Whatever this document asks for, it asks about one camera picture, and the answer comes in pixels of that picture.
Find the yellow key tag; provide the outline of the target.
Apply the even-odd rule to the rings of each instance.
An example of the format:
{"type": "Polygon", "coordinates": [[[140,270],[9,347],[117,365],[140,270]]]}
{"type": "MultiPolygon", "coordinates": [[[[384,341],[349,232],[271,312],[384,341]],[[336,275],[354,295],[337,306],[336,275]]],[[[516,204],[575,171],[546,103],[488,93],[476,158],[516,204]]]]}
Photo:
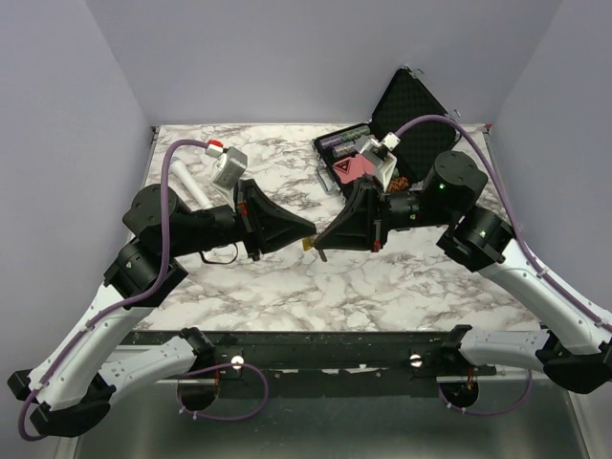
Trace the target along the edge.
{"type": "Polygon", "coordinates": [[[302,240],[303,250],[309,251],[314,247],[314,240],[312,238],[304,238],[302,240]]]}

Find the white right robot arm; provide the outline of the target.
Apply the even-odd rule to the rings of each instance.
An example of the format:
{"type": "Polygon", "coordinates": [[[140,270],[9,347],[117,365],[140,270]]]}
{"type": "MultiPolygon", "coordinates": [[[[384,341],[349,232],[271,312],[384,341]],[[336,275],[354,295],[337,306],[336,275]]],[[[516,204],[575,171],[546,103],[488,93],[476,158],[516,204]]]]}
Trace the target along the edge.
{"type": "Polygon", "coordinates": [[[512,226],[476,201],[488,181],[462,152],[437,156],[422,189],[388,194],[369,178],[355,182],[344,209],[314,242],[318,251],[379,251],[392,230],[443,226],[438,247],[454,262],[501,287],[537,316],[531,332],[456,326],[440,351],[453,375],[472,366],[505,365],[544,373],[588,394],[611,380],[611,334],[601,320],[573,308],[520,248],[512,226]]]}

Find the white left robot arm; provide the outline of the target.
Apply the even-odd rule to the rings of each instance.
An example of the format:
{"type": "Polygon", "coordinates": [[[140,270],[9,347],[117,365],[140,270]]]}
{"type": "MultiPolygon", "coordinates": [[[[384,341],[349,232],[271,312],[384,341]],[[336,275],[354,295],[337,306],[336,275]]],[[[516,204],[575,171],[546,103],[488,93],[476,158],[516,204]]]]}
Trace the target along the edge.
{"type": "Polygon", "coordinates": [[[30,422],[37,439],[80,436],[128,393],[166,377],[203,377],[217,363],[214,344],[195,327],[134,358],[108,358],[186,278],[179,257],[241,243],[258,260],[316,232],[253,180],[239,181],[232,197],[231,206],[192,210],[159,184],[135,196],[122,218],[134,236],[104,273],[91,305],[47,359],[8,379],[24,404],[19,422],[30,422]]]}

